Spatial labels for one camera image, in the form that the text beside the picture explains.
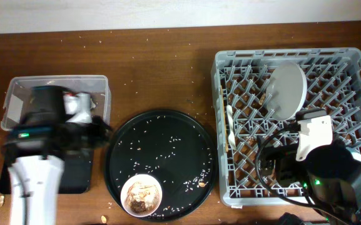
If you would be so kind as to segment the wooden chopstick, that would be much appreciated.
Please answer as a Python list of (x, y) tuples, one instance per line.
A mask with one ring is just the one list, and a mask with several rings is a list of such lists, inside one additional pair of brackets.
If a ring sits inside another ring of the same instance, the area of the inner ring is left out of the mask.
[(223, 97), (223, 88), (220, 87), (220, 96), (221, 96), (221, 103), (222, 103), (222, 110), (223, 110), (223, 128), (225, 133), (225, 152), (228, 152), (228, 135), (226, 131), (226, 111), (225, 111), (225, 105), (224, 105), (224, 97)]

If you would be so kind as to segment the grey round plate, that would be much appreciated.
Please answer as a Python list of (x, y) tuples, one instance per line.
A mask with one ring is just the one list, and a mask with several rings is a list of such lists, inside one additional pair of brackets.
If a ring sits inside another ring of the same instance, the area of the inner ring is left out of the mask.
[(302, 68), (295, 62), (284, 62), (271, 74), (266, 89), (268, 112), (272, 118), (286, 121), (303, 107), (307, 95), (307, 79)]

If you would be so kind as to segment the white tissue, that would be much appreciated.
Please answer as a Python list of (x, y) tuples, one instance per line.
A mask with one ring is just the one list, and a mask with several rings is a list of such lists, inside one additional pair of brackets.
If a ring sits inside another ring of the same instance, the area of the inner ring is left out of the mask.
[(93, 111), (96, 108), (96, 104), (95, 104), (95, 102), (94, 102), (94, 100), (92, 98), (92, 95), (90, 95), (89, 93), (85, 93), (84, 96), (88, 98), (88, 100), (89, 100), (89, 108), (90, 108), (91, 111)]

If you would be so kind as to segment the red snack wrapper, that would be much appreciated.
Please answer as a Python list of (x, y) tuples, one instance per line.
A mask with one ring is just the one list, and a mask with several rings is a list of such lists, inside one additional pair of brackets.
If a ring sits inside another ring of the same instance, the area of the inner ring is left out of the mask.
[(63, 96), (76, 97), (76, 93), (71, 91), (63, 91)]

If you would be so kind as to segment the white bowl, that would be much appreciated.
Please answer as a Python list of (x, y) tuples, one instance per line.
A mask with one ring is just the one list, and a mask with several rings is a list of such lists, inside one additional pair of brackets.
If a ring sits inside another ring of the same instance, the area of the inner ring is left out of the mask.
[(162, 199), (160, 182), (149, 174), (137, 174), (129, 178), (120, 192), (122, 208), (136, 218), (152, 215), (159, 208)]

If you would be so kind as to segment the light blue cup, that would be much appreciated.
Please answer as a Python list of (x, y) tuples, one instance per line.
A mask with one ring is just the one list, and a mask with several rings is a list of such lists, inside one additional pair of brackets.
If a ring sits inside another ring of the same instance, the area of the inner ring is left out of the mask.
[(352, 157), (356, 160), (356, 161), (360, 161), (361, 162), (361, 154), (356, 151), (353, 148), (350, 147), (346, 147), (346, 149), (351, 153)]

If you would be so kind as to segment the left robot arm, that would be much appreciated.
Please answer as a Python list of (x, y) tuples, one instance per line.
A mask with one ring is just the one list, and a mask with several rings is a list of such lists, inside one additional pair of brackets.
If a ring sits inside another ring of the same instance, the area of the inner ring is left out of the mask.
[(10, 224), (55, 224), (59, 186), (70, 155), (104, 146), (111, 127), (91, 113), (92, 97), (62, 86), (36, 86), (1, 150), (11, 185)]

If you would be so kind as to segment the white plastic fork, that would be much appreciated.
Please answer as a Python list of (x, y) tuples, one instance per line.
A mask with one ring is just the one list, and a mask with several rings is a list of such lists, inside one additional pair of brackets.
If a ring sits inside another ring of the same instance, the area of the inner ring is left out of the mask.
[(229, 123), (229, 135), (228, 142), (233, 150), (236, 149), (235, 134), (234, 134), (234, 122), (233, 122), (233, 109), (231, 105), (226, 106), (226, 115)]

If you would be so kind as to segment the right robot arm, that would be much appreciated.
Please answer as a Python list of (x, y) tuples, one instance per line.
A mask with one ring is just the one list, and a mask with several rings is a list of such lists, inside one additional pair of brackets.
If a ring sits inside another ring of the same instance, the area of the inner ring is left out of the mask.
[[(257, 178), (276, 197), (312, 208), (331, 224), (361, 224), (361, 154), (337, 139), (332, 118), (324, 109), (299, 111), (295, 122), (258, 140)], [(277, 183), (300, 183), (305, 202), (273, 190), (263, 177)]]

